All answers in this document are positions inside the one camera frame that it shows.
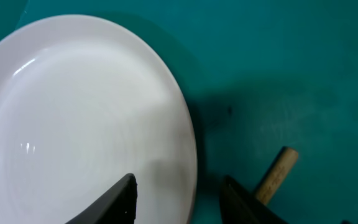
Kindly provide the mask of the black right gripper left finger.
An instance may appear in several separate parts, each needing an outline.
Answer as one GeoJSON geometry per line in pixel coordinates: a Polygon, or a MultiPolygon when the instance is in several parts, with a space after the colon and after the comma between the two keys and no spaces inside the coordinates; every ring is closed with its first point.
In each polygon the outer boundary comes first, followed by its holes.
{"type": "Polygon", "coordinates": [[[136,206],[137,182],[128,173],[67,224],[134,224],[136,206]]]}

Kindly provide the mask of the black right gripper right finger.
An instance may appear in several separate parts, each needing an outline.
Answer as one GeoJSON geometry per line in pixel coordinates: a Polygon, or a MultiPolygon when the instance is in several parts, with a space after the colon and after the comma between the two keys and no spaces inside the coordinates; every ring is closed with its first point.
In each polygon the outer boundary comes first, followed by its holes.
{"type": "Polygon", "coordinates": [[[231,176],[225,176],[219,190],[223,224],[287,224],[231,176]]]}

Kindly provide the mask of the wooden chopstick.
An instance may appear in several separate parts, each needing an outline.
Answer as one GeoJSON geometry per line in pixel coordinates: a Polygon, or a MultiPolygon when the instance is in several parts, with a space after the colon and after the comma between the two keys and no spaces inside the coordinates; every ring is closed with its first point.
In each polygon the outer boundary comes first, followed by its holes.
{"type": "Polygon", "coordinates": [[[276,191],[282,185],[288,173],[298,160],[298,152],[291,147],[284,146],[271,168],[262,179],[255,191],[255,197],[262,204],[267,205],[276,191]]]}

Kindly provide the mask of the pink plate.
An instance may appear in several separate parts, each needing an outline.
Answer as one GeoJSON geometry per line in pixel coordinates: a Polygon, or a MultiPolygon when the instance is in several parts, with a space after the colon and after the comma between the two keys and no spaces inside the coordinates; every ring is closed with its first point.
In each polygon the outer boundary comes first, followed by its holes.
{"type": "Polygon", "coordinates": [[[0,223],[66,223],[124,175],[136,223],[188,223],[197,158],[183,94],[157,53],[93,16],[0,41],[0,223]]]}

